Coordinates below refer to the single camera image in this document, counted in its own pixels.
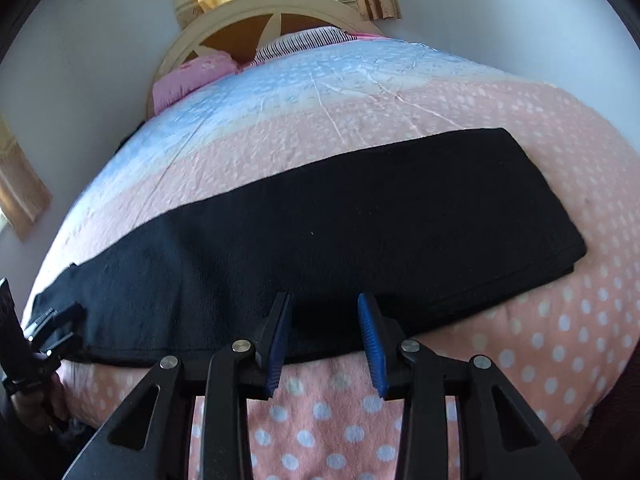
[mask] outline striped pillow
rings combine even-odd
[[[286,56],[287,54],[299,52],[300,50],[309,50],[310,48],[316,48],[318,46],[345,43],[357,39],[356,36],[347,34],[337,27],[330,26],[292,32],[280,36],[276,38],[276,40],[258,49],[251,65],[259,65],[270,59]]]

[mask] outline silver bolt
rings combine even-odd
[[[246,339],[238,339],[231,345],[231,349],[238,353],[248,352],[251,349],[251,342]]]
[[[480,368],[482,370],[486,370],[491,367],[491,359],[489,359],[486,355],[477,355],[474,357],[474,366],[476,368]]]
[[[175,355],[167,355],[160,359],[160,367],[164,370],[170,370],[178,365],[178,358]]]
[[[405,339],[400,343],[400,348],[405,352],[417,352],[420,349],[420,343],[414,339]]]

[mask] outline wooden headboard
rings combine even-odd
[[[184,29],[164,56],[153,82],[212,48],[228,52],[242,64],[253,60],[260,46],[283,34],[323,25],[382,35],[359,12],[335,0],[233,0],[206,12]],[[152,115],[149,92],[147,117]]]

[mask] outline white wall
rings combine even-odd
[[[399,0],[379,27],[563,88],[640,152],[640,50],[606,0]]]
[[[387,34],[552,82],[640,150],[640,51],[605,0],[399,2]],[[171,0],[43,0],[0,65],[0,111],[53,194],[27,242],[0,234],[18,310],[73,200],[143,119],[178,33]]]
[[[0,64],[0,112],[53,195],[27,241],[0,234],[19,312],[73,201],[144,118],[178,34],[171,0],[43,0]]]

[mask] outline mattress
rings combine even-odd
[[[507,129],[588,246],[575,272],[418,339],[491,357],[556,436],[612,387],[640,334],[640,158],[567,92],[396,40],[292,54],[208,85],[149,121],[78,198],[25,309],[68,264],[185,203],[338,153],[464,128]],[[143,369],[64,362],[71,412],[98,426]],[[394,477],[402,402],[382,402],[363,354],[286,366],[248,406],[256,478]],[[460,464],[447,403],[449,465]],[[192,429],[198,475],[202,400]]]

